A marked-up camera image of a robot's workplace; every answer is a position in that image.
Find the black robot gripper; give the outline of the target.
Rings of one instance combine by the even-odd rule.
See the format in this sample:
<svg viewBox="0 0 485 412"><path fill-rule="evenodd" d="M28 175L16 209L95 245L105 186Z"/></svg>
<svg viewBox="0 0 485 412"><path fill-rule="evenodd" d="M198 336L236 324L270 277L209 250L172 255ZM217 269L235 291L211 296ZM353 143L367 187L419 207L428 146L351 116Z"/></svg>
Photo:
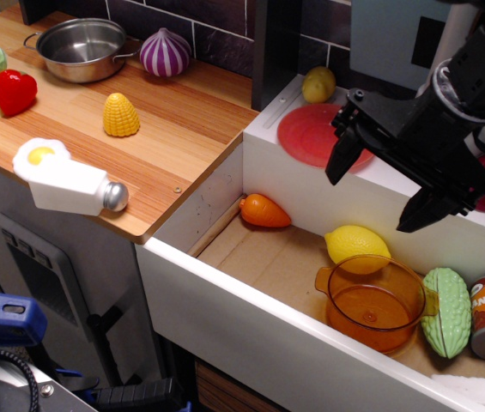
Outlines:
<svg viewBox="0 0 485 412"><path fill-rule="evenodd" d="M338 137L325 173L337 185L368 150L420 186L397 231L413 233L447 215L467 214L485 196L485 167L464 140L485 125L433 90L392 100L354 88L333 120Z"/></svg>

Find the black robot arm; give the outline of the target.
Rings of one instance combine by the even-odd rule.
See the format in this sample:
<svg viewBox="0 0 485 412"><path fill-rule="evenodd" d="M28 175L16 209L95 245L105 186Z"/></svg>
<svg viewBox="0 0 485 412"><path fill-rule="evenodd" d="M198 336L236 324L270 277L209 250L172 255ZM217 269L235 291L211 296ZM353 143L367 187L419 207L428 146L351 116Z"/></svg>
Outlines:
<svg viewBox="0 0 485 412"><path fill-rule="evenodd" d="M485 197L485 167L465 144L485 127L485 1L464 45L434 70L425 91L394 100L352 88L332 124L338 137L325 168L335 185L365 149L421 189L398 230L413 233L448 215L467 215Z"/></svg>

